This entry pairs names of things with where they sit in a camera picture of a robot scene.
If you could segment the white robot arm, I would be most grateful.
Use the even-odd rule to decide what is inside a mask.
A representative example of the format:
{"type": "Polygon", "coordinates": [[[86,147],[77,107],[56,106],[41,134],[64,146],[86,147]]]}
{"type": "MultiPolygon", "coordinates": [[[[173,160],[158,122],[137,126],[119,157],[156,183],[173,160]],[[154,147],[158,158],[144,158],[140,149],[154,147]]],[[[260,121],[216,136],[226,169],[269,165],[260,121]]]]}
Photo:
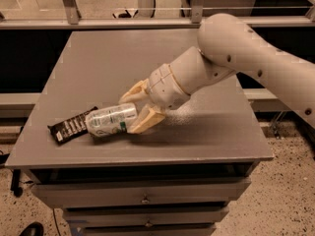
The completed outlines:
{"type": "Polygon", "coordinates": [[[237,73],[254,79],[315,127],[315,64],[268,43],[238,18],[215,14],[203,21],[198,45],[137,82],[119,102],[144,100],[128,132],[140,134],[161,122],[197,90],[237,73]]]}

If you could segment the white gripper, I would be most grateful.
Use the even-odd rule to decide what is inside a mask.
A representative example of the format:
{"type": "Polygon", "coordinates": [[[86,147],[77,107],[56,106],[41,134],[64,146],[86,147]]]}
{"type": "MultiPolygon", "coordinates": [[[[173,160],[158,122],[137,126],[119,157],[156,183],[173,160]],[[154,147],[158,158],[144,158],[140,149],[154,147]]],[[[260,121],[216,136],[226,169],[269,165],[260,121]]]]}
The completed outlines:
{"type": "Polygon", "coordinates": [[[144,100],[148,94],[155,105],[147,103],[142,108],[137,119],[130,125],[129,134],[141,134],[149,130],[165,118],[163,109],[176,110],[190,99],[190,95],[174,79],[169,64],[163,64],[154,70],[149,79],[134,84],[120,97],[118,103],[144,100]]]}

